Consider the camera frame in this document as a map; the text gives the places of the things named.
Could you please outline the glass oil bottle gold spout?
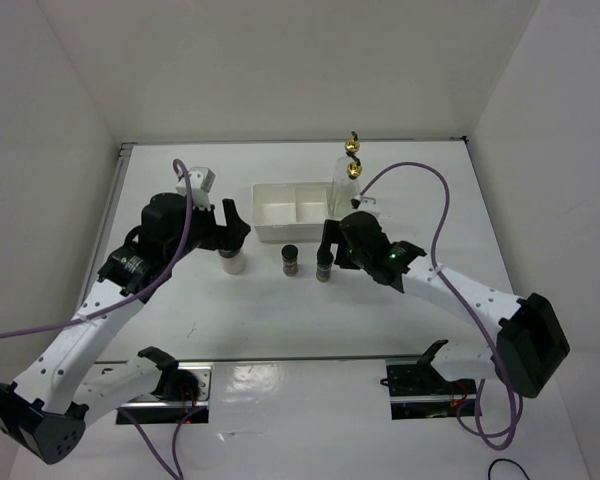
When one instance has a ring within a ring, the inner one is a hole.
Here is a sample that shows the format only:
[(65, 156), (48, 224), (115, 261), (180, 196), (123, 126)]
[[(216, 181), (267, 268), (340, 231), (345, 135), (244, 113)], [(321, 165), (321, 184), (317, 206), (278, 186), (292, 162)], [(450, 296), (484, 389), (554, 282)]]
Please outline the glass oil bottle gold spout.
[(350, 201), (360, 192), (359, 178), (362, 164), (351, 157), (342, 157), (338, 161), (337, 175), (334, 177), (334, 218), (342, 219), (354, 209)]

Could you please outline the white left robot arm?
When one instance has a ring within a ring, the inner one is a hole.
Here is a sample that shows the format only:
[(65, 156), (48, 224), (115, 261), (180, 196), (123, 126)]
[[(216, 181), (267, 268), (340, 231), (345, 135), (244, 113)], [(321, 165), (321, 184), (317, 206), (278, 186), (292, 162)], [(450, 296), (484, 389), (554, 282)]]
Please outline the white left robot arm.
[(76, 313), (33, 364), (9, 383), (0, 382), (0, 430), (47, 465), (66, 458), (85, 430), (141, 396), (196, 402), (198, 378), (157, 347), (88, 379), (87, 373), (122, 327), (153, 296), (153, 284), (171, 276), (173, 262), (194, 249), (235, 253), (250, 232), (231, 199), (222, 202), (225, 224), (213, 206), (176, 193), (153, 196), (141, 222), (98, 272)]

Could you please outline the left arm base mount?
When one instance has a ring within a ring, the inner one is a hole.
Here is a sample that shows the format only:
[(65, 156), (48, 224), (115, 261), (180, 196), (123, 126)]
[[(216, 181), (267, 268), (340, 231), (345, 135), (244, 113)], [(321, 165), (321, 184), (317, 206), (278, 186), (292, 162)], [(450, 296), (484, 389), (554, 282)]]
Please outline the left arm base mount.
[(183, 381), (165, 398), (140, 395), (122, 405), (140, 425), (173, 425), (186, 418), (186, 424), (209, 422), (209, 400), (213, 365), (208, 362), (183, 362)]

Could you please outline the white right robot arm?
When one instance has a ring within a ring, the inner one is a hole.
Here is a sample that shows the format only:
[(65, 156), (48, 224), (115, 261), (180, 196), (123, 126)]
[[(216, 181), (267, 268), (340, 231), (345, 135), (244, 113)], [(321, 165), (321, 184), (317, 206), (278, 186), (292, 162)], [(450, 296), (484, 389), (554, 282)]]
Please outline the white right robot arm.
[(481, 347), (441, 340), (426, 351), (418, 381), (430, 393), (464, 378), (499, 379), (513, 393), (535, 398), (571, 351), (547, 298), (505, 293), (436, 264), (421, 247), (391, 241), (369, 212), (325, 221), (317, 257), (328, 255), (336, 266), (362, 270), (377, 284), (423, 299), (480, 332)]

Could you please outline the spice jar black lid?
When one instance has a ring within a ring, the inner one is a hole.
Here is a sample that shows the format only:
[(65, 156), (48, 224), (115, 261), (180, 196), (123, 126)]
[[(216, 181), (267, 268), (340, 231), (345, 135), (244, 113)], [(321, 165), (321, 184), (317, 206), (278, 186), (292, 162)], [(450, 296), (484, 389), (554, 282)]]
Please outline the spice jar black lid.
[(328, 282), (331, 277), (331, 269), (334, 262), (333, 254), (330, 251), (319, 252), (316, 263), (316, 279), (319, 282)]
[(287, 244), (281, 249), (282, 271), (287, 277), (294, 277), (298, 273), (299, 251), (296, 245)]

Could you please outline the white powder jar black lid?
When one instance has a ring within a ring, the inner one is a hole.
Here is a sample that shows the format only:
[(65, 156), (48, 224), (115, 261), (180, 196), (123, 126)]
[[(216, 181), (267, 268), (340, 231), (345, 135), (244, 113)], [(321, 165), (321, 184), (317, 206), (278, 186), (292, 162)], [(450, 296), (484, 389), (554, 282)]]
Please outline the white powder jar black lid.
[(246, 257), (241, 249), (219, 250), (218, 255), (223, 271), (229, 275), (239, 275), (246, 267)]

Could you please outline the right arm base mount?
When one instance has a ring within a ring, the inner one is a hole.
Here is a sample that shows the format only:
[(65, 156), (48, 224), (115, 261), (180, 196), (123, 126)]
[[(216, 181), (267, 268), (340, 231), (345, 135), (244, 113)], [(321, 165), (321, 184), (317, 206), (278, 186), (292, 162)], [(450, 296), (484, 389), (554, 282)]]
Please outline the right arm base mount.
[(434, 342), (419, 356), (385, 360), (386, 373), (379, 383), (389, 394), (391, 418), (425, 420), (472, 416), (475, 413), (477, 384), (463, 378), (446, 381), (432, 366), (447, 340)]

